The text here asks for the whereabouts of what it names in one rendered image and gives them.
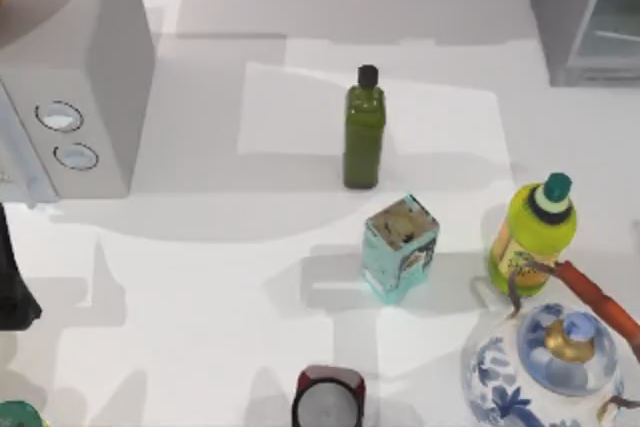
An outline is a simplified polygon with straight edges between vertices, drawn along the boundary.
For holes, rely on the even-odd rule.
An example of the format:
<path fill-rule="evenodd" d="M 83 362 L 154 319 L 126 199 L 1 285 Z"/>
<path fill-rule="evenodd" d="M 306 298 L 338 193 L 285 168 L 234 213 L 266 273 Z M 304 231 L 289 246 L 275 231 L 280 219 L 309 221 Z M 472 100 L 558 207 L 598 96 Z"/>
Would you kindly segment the dark green bottle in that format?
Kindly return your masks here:
<path fill-rule="evenodd" d="M 374 188 L 386 126 L 386 98 L 376 66 L 358 68 L 357 83 L 346 94 L 344 126 L 343 184 L 349 189 Z"/>

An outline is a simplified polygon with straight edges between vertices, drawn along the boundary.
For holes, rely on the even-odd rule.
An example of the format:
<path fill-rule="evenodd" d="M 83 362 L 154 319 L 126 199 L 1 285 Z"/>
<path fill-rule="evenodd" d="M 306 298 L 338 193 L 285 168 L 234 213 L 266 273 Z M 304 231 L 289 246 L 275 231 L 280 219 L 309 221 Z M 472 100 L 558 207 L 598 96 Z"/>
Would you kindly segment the light blue box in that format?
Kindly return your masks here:
<path fill-rule="evenodd" d="M 366 220 L 361 272 L 383 303 L 399 303 L 426 280 L 439 232 L 439 222 L 412 194 Z"/>

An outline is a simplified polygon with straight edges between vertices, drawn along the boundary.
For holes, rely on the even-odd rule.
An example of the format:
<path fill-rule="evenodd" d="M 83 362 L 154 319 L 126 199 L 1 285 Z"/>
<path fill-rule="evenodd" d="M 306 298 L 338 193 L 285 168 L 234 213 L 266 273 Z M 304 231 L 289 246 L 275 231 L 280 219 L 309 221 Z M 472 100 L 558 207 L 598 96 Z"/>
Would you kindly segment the red and black cup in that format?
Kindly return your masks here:
<path fill-rule="evenodd" d="M 366 383 L 350 368 L 309 365 L 299 374 L 291 427 L 363 427 Z"/>

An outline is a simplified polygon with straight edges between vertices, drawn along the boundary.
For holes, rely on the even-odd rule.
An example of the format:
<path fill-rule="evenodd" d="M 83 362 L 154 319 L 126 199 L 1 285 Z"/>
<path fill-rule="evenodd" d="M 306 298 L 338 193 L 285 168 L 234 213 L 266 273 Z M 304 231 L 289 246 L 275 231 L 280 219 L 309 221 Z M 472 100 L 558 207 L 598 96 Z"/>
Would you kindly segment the yellow-green bottle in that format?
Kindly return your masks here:
<path fill-rule="evenodd" d="M 570 198 L 571 178 L 549 174 L 543 182 L 529 183 L 512 196 L 506 216 L 488 254 L 488 272 L 494 286 L 508 292 L 515 274 L 520 295 L 537 294 L 549 275 L 528 266 L 531 261 L 553 266 L 573 240 L 577 210 Z"/>

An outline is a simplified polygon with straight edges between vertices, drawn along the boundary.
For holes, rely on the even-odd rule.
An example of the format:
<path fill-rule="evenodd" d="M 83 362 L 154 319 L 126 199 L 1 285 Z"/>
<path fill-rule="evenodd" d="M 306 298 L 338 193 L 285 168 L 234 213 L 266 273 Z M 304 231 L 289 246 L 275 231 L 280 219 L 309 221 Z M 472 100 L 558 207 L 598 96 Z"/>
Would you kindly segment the smaller microwave knob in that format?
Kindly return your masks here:
<path fill-rule="evenodd" d="M 99 162 L 98 154 L 82 143 L 56 146 L 53 149 L 53 156 L 63 167 L 77 171 L 91 170 Z"/>

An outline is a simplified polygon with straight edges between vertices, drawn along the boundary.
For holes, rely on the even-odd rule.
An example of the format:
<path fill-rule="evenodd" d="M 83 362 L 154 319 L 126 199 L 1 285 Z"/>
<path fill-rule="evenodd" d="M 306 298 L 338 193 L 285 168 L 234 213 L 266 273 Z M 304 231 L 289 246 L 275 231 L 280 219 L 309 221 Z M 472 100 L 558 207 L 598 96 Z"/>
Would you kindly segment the larger microwave knob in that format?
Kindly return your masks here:
<path fill-rule="evenodd" d="M 74 132 L 84 123 L 83 114 L 75 106 L 59 100 L 36 105 L 34 114 L 42 126 L 55 132 Z"/>

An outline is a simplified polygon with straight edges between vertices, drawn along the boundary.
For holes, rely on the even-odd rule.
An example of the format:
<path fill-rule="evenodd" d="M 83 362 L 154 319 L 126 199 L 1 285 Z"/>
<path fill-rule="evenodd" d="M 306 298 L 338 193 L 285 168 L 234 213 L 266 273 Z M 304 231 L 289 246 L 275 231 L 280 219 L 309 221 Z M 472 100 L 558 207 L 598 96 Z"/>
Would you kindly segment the pale microwave oven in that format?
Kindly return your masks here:
<path fill-rule="evenodd" d="M 0 202 L 55 203 L 128 194 L 155 66 L 143 0 L 3 0 L 0 4 Z M 59 100 L 84 117 L 49 130 L 36 105 Z M 82 143 L 87 171 L 53 156 Z"/>

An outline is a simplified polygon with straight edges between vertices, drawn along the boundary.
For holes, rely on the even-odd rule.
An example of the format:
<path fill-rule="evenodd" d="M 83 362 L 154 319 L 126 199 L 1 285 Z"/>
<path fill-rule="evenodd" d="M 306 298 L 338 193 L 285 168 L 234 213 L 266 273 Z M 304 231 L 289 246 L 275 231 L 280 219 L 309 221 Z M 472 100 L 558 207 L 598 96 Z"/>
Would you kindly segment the blue and white teapot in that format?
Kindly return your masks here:
<path fill-rule="evenodd" d="M 559 279 L 584 304 L 524 308 L 508 282 L 511 311 L 468 341 L 462 389 L 475 427 L 616 427 L 640 409 L 624 393 L 614 338 L 640 363 L 640 323 L 569 261 L 531 267 Z"/>

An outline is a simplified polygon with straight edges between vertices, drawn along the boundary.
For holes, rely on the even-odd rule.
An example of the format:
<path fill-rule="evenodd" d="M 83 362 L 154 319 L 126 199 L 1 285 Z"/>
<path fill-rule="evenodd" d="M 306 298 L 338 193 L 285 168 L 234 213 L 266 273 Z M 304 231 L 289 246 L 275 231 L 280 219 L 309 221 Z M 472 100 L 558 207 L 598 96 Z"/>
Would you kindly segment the grey cabinet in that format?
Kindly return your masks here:
<path fill-rule="evenodd" d="M 529 0 L 555 87 L 640 88 L 640 0 Z"/>

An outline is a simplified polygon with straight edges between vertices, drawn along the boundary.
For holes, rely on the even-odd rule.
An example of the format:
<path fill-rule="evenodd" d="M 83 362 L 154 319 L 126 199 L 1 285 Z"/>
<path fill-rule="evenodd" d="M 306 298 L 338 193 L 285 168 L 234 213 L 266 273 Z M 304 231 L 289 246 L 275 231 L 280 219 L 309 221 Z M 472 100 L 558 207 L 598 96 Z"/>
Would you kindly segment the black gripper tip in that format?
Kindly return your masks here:
<path fill-rule="evenodd" d="M 26 331 L 41 315 L 42 308 L 19 271 L 0 203 L 0 332 Z"/>

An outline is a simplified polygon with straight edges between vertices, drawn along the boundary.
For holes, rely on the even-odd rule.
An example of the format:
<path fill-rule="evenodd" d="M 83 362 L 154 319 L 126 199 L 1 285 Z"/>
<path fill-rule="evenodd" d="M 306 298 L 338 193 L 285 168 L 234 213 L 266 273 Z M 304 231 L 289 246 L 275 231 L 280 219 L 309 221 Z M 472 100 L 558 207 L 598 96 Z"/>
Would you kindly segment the green round object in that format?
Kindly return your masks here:
<path fill-rule="evenodd" d="M 46 423 L 31 404 L 11 400 L 0 402 L 0 427 L 46 427 Z"/>

